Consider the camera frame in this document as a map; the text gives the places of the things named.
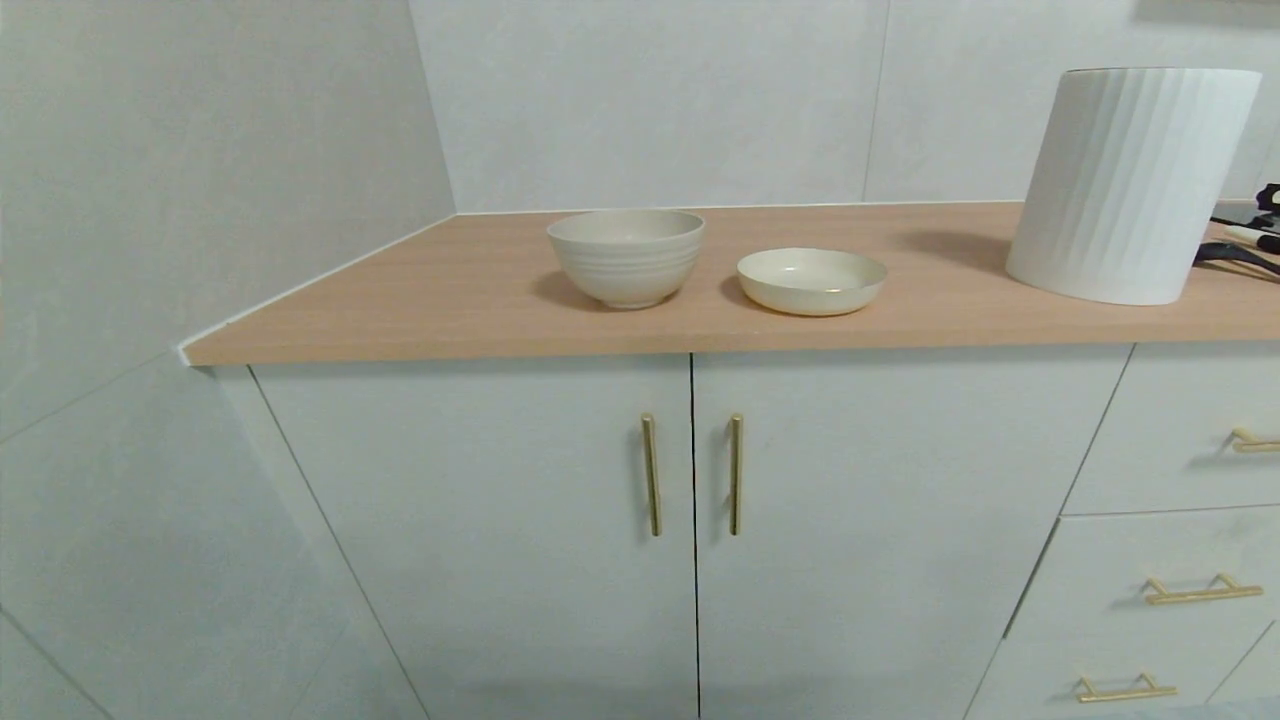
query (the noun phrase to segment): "cabinet door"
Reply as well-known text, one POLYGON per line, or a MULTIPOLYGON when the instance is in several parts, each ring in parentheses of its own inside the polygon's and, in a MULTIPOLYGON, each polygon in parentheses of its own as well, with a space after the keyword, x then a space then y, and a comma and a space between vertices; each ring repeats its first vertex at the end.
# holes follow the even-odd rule
POLYGON ((695 356, 703 717, 959 720, 1128 350, 695 356))
POLYGON ((1062 518, 1010 635, 1265 628, 1280 614, 1277 557, 1275 506, 1062 518), (1231 591, 1221 577, 1240 588, 1231 591), (1151 580, 1172 597, 1160 598, 1151 580), (1176 597, 1188 592, 1206 594, 1176 597))
POLYGON ((696 715, 687 355, 255 372, 431 720, 696 715))
POLYGON ((1050 720, 1202 705, 1258 632, 1258 625, 1236 623, 1217 628, 1170 625, 1155 634, 1010 637, 1000 646, 965 720, 1050 720), (1166 689, 1149 692, 1143 673, 1166 689), (1089 701, 1091 694, 1101 697, 1089 701), (1088 702, 1082 702, 1082 696, 1088 702))

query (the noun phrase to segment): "gold bar handle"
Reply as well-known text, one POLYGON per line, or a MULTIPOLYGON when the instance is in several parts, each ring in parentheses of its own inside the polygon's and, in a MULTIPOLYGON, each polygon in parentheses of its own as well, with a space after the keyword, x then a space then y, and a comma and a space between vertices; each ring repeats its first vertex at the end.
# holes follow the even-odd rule
POLYGON ((1146 688, 1137 691, 1115 691, 1110 693, 1100 693, 1098 688, 1093 687, 1093 683, 1088 678, 1080 676, 1080 684, 1084 685, 1083 692, 1075 696, 1075 700, 1080 702, 1115 702, 1117 700, 1147 700, 1152 697, 1169 697, 1178 694, 1178 688, 1172 685, 1157 685, 1156 679, 1151 676, 1149 673, 1143 673, 1139 675, 1142 682, 1147 683, 1146 688))
POLYGON ((660 537, 662 493, 658 492, 658 441, 653 434, 653 415, 640 415, 640 428, 644 430, 644 469, 649 478, 649 532, 660 537))
POLYGON ((1147 578, 1147 584, 1156 591, 1148 594, 1147 605, 1178 605, 1181 602, 1208 602, 1211 600, 1234 600, 1236 597, 1257 597, 1262 594, 1261 585, 1242 585, 1235 578, 1226 573, 1213 577, 1215 583, 1222 583, 1225 588, 1210 588, 1206 591, 1169 592, 1165 583, 1156 578, 1147 578))
POLYGON ((1280 452, 1280 439, 1260 439, 1244 428, 1231 428, 1231 436, 1236 438, 1231 443, 1236 452, 1280 452))
POLYGON ((728 419, 731 455, 728 459, 728 534, 742 532, 742 415, 728 419))

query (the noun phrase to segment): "ceramic bowl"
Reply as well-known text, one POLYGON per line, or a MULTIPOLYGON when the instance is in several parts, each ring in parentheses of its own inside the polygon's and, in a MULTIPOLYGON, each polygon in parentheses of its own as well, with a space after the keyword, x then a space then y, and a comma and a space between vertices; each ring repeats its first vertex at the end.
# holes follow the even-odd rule
POLYGON ((680 210, 602 210, 564 218, 547 234, 579 290, 609 307, 635 310, 685 284, 705 227, 680 210))
POLYGON ((870 304, 888 269, 861 255, 814 247, 781 247, 742 258, 742 292, 791 315, 844 315, 870 304))

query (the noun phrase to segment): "white cabinet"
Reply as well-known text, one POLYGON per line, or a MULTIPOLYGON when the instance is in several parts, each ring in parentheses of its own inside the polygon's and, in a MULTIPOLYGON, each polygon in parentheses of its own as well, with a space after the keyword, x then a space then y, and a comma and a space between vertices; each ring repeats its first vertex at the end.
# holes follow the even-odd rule
POLYGON ((1280 342, 1137 346, 1066 512, 1280 503, 1280 451, 1233 428, 1280 442, 1280 342))
POLYGON ((1047 720, 1199 705, 1257 637, 1258 629, 1247 625, 1170 625, 1155 635, 1010 635, 965 720, 1047 720))
POLYGON ((687 355, 255 372, 431 720, 696 715, 687 355))
POLYGON ((1272 624, 1213 693, 1213 702, 1280 694, 1280 624, 1272 624))
POLYGON ((959 720, 1128 352, 695 356, 703 717, 959 720))
POLYGON ((1011 634, 1158 637, 1231 621, 1256 637, 1280 615, 1277 559, 1280 507, 1064 518, 1011 634))

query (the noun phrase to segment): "white cylindrical vase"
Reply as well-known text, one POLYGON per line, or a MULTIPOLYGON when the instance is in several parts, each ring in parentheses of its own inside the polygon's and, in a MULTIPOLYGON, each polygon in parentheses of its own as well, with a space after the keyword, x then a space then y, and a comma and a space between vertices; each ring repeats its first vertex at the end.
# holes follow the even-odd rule
POLYGON ((1178 300, 1261 79, 1180 68, 1065 73, 1009 274, 1100 302, 1178 300))

